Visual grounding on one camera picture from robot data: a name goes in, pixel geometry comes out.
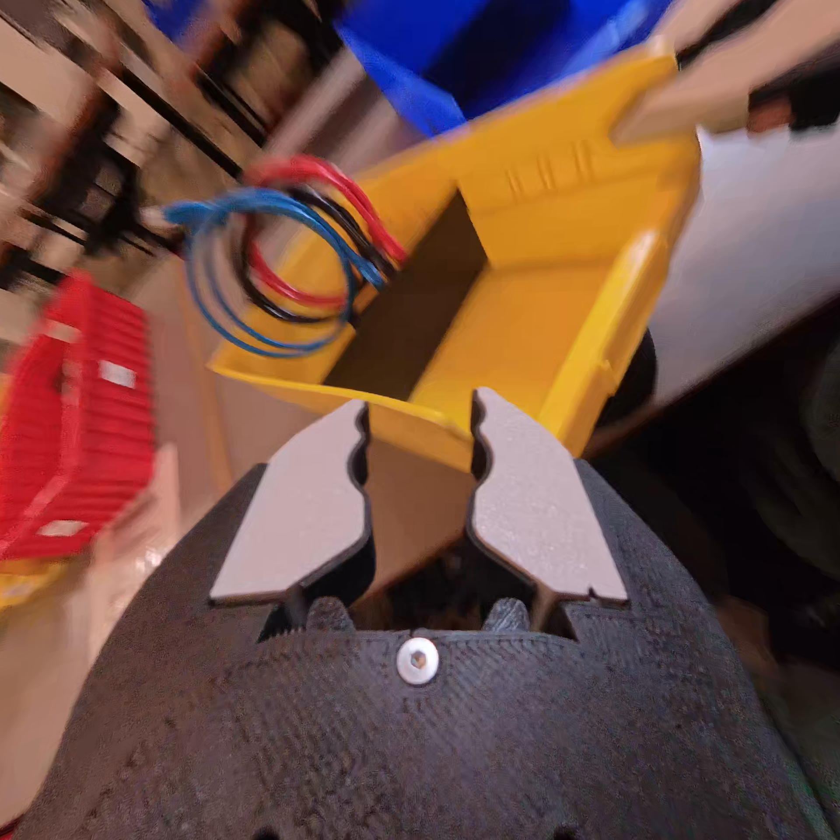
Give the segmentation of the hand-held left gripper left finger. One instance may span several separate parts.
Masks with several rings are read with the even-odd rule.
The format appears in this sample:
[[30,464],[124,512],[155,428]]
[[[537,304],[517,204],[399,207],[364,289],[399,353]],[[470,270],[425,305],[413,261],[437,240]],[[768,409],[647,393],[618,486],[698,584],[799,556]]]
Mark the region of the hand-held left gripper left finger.
[[369,407],[351,400],[267,464],[210,591],[213,604],[344,604],[372,583]]

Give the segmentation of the yellow plastic bin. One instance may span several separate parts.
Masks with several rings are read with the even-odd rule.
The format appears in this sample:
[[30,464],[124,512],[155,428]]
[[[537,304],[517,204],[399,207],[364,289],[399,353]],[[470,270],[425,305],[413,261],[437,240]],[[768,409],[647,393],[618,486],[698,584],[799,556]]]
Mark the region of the yellow plastic bin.
[[[356,323],[299,360],[221,342],[209,369],[319,414],[364,400],[374,438],[464,471],[472,394],[485,386],[579,455],[642,342],[697,198],[693,129],[620,147],[611,137],[676,71],[673,55],[642,45],[360,173],[409,255],[460,191],[487,256],[406,402],[323,384]],[[358,318],[376,295],[362,293]]]

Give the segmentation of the red ribbed plastic bin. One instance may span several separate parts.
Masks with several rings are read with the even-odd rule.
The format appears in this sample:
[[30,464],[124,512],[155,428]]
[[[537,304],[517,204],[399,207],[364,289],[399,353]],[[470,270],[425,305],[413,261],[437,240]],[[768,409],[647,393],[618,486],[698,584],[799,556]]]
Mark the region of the red ribbed plastic bin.
[[153,390],[144,310],[66,276],[3,399],[3,562],[84,549],[149,485]]

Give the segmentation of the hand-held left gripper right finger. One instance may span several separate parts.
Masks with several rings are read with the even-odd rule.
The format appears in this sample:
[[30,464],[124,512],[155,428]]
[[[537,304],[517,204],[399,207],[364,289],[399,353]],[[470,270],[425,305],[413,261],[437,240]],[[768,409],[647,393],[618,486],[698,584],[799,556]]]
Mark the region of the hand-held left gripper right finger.
[[470,418],[476,480],[468,539],[535,588],[543,602],[627,603],[572,454],[551,432],[488,387]]

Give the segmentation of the blue plastic bin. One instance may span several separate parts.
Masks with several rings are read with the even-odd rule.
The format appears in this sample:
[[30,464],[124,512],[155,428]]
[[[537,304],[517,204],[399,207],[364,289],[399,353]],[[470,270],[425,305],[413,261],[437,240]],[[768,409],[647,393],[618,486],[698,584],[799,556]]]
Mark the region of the blue plastic bin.
[[400,117],[431,138],[597,67],[669,1],[359,1],[337,31]]

